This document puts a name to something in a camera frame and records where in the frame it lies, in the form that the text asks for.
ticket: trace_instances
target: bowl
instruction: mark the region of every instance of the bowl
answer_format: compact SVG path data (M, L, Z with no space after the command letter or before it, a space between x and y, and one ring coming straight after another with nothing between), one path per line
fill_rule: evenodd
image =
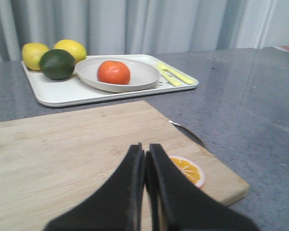
M107 60L123 62L129 68L131 72L129 84L111 84L98 80L97 70L99 66ZM83 60L76 64L75 72L84 83L99 90L116 93L145 90L154 87L158 83L160 77L159 71L151 65L130 59L110 57Z

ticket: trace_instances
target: gray countertop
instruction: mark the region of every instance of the gray countertop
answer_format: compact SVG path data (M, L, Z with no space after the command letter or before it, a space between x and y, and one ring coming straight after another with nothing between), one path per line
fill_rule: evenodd
M189 128L250 184L230 207L262 231L289 231L289 53L273 48L161 54L194 90L65 108L39 104L20 62L0 62L0 122L146 100Z

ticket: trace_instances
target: gray curtain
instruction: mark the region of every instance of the gray curtain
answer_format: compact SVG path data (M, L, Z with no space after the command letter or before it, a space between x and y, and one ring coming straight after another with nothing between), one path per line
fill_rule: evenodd
M89 55L231 48L246 0L0 0L0 61L61 39Z

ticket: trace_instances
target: tray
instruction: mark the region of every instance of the tray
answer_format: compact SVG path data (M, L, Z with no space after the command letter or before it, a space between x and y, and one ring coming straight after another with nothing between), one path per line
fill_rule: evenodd
M140 61L149 65L155 65L160 62L159 59L145 54L129 54L129 55L92 55L87 59L94 58L125 58ZM181 86L173 86L166 79L160 76L158 84L154 88L146 90L131 91L124 93L111 93L95 89L83 83L76 74L65 81L52 81L45 77L42 72L27 69L24 61L21 61L26 76L30 82L37 101L49 107L62 107L77 105L83 103L102 102L107 100L123 99L127 97L150 95L157 93L165 93L170 91L179 91L194 89L199 84L198 80L193 85L187 85L182 82Z

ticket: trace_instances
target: cutting board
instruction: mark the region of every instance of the cutting board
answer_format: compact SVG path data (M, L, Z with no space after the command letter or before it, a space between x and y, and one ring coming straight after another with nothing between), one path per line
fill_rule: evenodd
M195 161L215 200L244 197L249 185L168 120L140 101L1 122L0 231L41 231L94 193L138 142ZM142 231L151 230L144 193Z

